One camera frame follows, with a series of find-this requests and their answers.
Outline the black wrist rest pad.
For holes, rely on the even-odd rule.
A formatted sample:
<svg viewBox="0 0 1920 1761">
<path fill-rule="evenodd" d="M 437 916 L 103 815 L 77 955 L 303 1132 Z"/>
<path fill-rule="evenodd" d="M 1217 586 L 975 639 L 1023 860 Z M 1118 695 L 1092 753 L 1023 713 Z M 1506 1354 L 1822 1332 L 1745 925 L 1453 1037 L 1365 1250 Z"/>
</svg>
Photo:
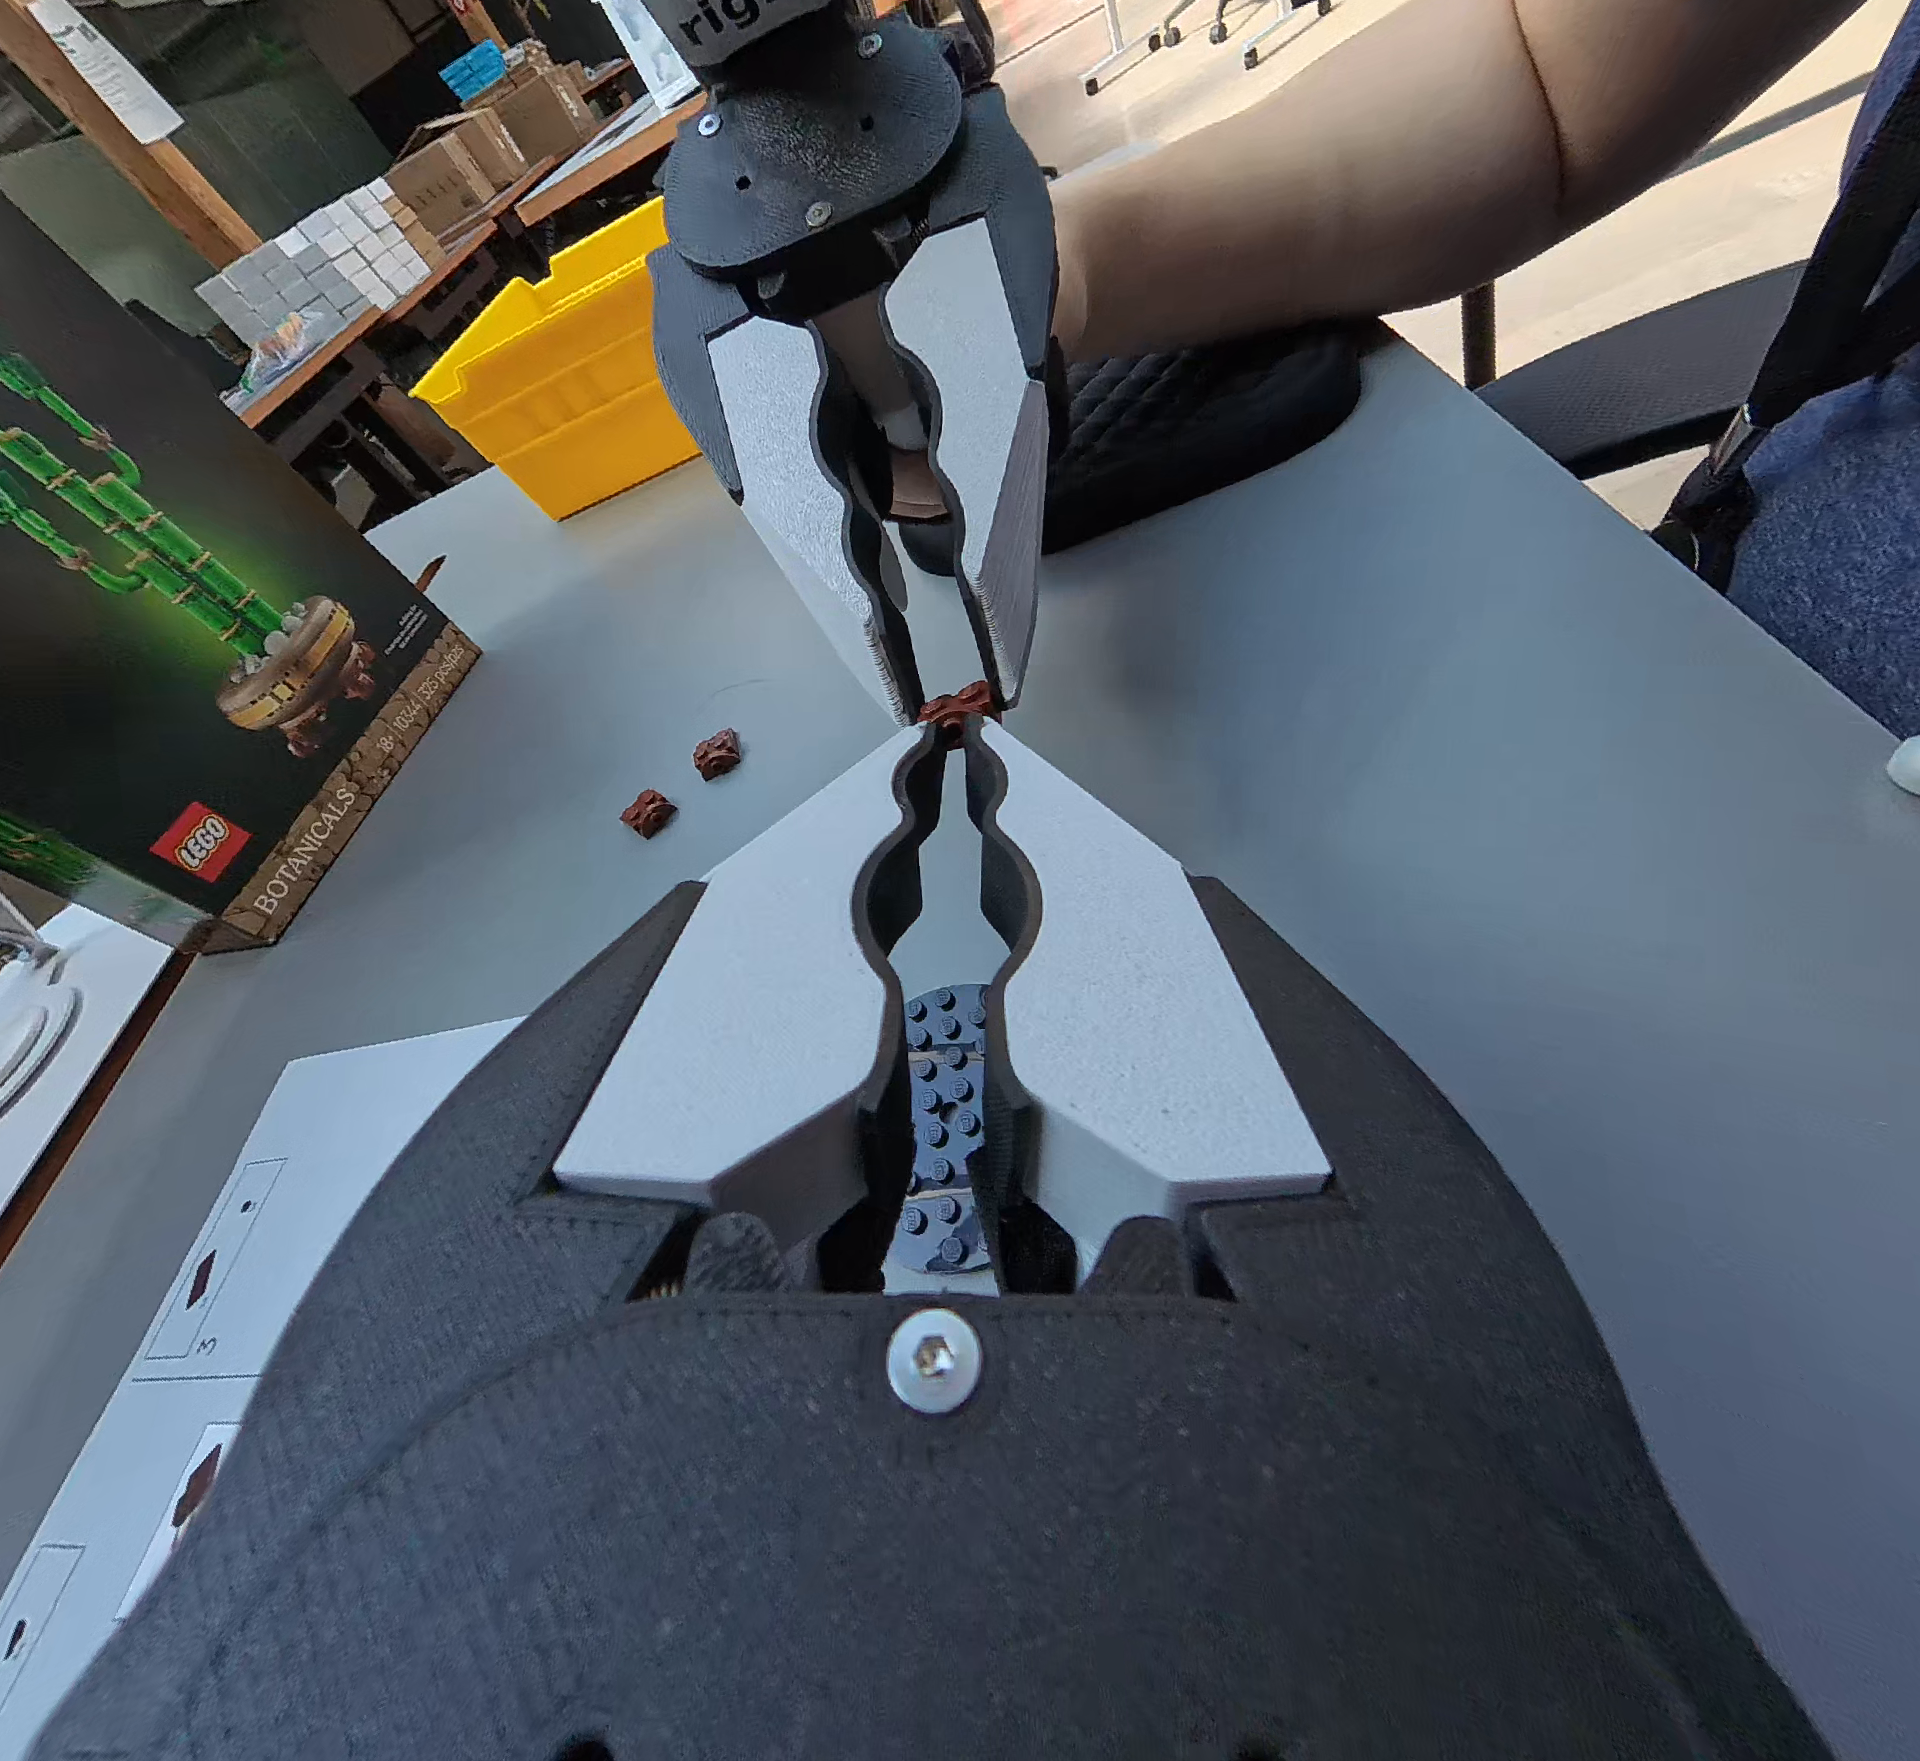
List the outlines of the black wrist rest pad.
<svg viewBox="0 0 1920 1761">
<path fill-rule="evenodd" d="M 1273 470 L 1362 397 L 1353 324 L 1070 363 L 1049 347 L 1043 550 L 1063 553 Z"/>
</svg>

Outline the wooden worktable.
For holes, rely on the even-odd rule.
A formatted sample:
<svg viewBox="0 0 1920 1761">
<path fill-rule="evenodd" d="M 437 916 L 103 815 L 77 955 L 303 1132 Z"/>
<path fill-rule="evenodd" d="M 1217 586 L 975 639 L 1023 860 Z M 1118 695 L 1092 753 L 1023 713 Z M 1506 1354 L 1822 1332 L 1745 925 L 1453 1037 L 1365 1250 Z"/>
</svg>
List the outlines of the wooden worktable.
<svg viewBox="0 0 1920 1761">
<path fill-rule="evenodd" d="M 516 202 L 513 213 L 520 227 L 530 232 L 574 202 L 607 189 L 622 174 L 647 163 L 672 148 L 677 130 L 707 109 L 707 95 L 694 93 L 669 109 L 653 100 L 611 117 L 573 158 L 550 170 Z"/>
</svg>

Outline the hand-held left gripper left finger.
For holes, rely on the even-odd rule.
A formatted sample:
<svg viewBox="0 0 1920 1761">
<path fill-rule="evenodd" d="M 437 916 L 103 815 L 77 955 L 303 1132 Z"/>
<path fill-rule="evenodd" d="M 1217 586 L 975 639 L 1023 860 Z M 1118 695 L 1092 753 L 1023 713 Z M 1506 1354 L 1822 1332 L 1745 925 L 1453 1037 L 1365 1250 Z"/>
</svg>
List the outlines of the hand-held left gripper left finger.
<svg viewBox="0 0 1920 1761">
<path fill-rule="evenodd" d="M 891 950 L 938 821 L 939 735 L 912 725 L 711 868 L 557 1183 L 751 1214 L 879 1291 L 916 1147 Z"/>
</svg>

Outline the black round studded plate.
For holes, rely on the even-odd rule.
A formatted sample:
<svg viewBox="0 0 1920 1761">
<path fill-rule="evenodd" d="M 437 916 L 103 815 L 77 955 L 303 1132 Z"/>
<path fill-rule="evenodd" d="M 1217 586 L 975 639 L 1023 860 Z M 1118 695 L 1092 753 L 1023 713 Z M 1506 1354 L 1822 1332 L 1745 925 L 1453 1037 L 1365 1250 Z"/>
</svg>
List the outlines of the black round studded plate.
<svg viewBox="0 0 1920 1761">
<path fill-rule="evenodd" d="M 996 1292 L 972 1160 L 987 1142 L 987 986 L 903 1005 L 913 1161 L 883 1262 L 885 1292 Z"/>
</svg>

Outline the person's blue shirt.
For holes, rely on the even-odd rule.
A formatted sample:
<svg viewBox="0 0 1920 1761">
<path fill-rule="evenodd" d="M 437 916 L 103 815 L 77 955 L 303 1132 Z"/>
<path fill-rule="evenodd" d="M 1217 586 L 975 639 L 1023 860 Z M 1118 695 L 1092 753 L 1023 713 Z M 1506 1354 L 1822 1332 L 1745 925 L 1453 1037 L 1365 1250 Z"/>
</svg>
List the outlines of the person's blue shirt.
<svg viewBox="0 0 1920 1761">
<path fill-rule="evenodd" d="M 1801 406 L 1746 450 L 1740 481 L 1696 474 L 1672 518 L 1731 604 L 1899 738 L 1916 735 L 1916 4 L 1849 136 L 1839 198 L 1788 318 Z"/>
</svg>

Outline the clear plastic drawer organizer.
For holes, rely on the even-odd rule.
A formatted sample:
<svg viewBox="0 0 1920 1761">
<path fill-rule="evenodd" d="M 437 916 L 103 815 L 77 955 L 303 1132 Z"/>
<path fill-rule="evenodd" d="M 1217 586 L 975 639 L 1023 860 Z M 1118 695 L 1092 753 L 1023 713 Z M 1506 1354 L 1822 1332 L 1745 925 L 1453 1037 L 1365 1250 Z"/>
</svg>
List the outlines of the clear plastic drawer organizer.
<svg viewBox="0 0 1920 1761">
<path fill-rule="evenodd" d="M 641 0 L 590 0 L 611 22 L 647 98 L 662 111 L 701 93 L 701 84 Z"/>
</svg>

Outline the white instruction booklet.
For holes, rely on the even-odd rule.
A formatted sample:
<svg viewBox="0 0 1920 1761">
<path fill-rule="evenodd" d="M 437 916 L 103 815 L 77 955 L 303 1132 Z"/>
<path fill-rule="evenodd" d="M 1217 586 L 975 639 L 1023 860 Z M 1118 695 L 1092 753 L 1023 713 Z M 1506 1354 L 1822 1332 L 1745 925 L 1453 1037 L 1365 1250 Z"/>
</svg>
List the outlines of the white instruction booklet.
<svg viewBox="0 0 1920 1761">
<path fill-rule="evenodd" d="M 232 1457 L 252 1390 L 348 1221 L 519 1019 L 295 1059 L 4 1587 L 4 1752 L 131 1616 Z"/>
</svg>

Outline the black mesh seat chair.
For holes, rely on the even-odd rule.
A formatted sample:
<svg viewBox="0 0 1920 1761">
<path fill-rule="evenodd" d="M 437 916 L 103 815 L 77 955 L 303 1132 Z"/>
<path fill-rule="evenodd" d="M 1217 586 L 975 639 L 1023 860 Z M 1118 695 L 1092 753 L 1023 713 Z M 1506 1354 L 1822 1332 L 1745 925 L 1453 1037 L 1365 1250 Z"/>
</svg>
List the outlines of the black mesh seat chair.
<svg viewBox="0 0 1920 1761">
<path fill-rule="evenodd" d="M 1699 452 L 1732 422 L 1804 273 L 1786 263 L 1635 314 L 1476 397 L 1577 481 Z"/>
</svg>

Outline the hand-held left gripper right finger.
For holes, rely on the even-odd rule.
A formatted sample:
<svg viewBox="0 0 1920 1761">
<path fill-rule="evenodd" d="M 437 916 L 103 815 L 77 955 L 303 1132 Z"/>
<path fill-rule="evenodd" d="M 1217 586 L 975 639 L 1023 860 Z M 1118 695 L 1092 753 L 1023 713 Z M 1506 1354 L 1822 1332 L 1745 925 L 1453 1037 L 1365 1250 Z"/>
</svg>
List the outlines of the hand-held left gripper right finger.
<svg viewBox="0 0 1920 1761">
<path fill-rule="evenodd" d="M 1001 723 L 968 723 L 989 982 L 972 1164 L 1007 1292 L 1070 1291 L 1125 1221 L 1326 1190 L 1316 1140 L 1197 878 Z"/>
</svg>

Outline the white paper notice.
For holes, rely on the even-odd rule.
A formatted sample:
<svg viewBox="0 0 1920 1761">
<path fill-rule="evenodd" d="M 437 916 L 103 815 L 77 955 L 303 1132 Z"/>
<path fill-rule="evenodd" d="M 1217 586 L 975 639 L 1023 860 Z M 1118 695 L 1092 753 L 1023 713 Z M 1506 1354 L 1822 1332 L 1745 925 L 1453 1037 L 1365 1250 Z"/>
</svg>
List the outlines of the white paper notice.
<svg viewBox="0 0 1920 1761">
<path fill-rule="evenodd" d="M 27 12 L 133 141 L 172 141 L 184 127 L 182 112 L 71 0 L 28 0 Z"/>
</svg>

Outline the stack of small white boxes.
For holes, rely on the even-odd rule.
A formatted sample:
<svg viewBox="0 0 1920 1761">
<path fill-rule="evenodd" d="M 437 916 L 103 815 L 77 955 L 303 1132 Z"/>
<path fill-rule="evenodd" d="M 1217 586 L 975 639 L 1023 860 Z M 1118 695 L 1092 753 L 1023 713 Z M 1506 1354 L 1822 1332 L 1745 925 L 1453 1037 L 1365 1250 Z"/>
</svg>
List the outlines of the stack of small white boxes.
<svg viewBox="0 0 1920 1761">
<path fill-rule="evenodd" d="M 396 309 L 442 260 L 420 213 L 375 175 L 198 283 L 196 296 L 249 341 L 303 312 L 336 331 Z"/>
</svg>

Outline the person's right forearm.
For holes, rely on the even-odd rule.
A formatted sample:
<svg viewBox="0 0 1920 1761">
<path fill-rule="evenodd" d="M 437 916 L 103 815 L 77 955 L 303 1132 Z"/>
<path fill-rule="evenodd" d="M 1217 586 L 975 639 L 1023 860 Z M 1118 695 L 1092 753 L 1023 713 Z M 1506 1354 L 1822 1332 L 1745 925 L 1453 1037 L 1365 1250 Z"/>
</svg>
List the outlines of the person's right forearm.
<svg viewBox="0 0 1920 1761">
<path fill-rule="evenodd" d="M 1408 0 L 1273 97 L 1055 188 L 1069 358 L 1422 309 L 1719 136 L 1863 0 Z"/>
</svg>

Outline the cardboard box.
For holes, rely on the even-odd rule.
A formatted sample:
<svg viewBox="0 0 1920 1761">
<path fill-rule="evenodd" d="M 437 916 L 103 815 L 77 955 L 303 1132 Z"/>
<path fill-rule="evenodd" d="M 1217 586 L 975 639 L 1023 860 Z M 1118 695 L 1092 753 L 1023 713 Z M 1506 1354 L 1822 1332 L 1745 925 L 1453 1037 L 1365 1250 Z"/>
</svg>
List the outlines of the cardboard box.
<svg viewBox="0 0 1920 1761">
<path fill-rule="evenodd" d="M 437 238 L 474 220 L 530 167 L 529 155 L 492 109 L 421 124 L 386 171 L 392 194 Z"/>
<path fill-rule="evenodd" d="M 477 95 L 472 107 L 492 112 L 530 165 L 566 159 L 590 141 L 599 127 L 599 117 L 569 68 L 511 68 Z"/>
</svg>

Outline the grey desk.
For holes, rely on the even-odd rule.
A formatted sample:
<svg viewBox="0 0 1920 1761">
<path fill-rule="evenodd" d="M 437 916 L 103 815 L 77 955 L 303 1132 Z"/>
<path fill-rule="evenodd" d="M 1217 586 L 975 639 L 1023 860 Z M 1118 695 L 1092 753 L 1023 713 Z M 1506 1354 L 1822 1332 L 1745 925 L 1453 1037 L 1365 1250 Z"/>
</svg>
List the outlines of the grey desk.
<svg viewBox="0 0 1920 1761">
<path fill-rule="evenodd" d="M 489 471 L 372 539 L 446 559 L 481 660 L 291 932 L 190 963 L 4 1260 L 4 1575 L 291 1059 L 529 1013 L 883 738 L 703 464 L 563 523 Z M 1755 1638 L 1835 1752 L 1916 1757 L 1886 735 L 1395 337 L 1322 443 L 1043 575 L 1014 731 L 1476 1125 Z"/>
</svg>

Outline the yellow plastic bin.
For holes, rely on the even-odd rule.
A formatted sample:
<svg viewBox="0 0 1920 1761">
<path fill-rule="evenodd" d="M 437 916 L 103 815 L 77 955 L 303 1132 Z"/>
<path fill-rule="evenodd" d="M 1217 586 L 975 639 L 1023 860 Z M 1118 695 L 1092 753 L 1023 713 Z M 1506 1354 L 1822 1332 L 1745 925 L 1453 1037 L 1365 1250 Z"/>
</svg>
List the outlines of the yellow plastic bin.
<svg viewBox="0 0 1920 1761">
<path fill-rule="evenodd" d="M 515 279 L 412 396 L 560 520 L 694 460 L 653 350 L 662 198 Z"/>
</svg>

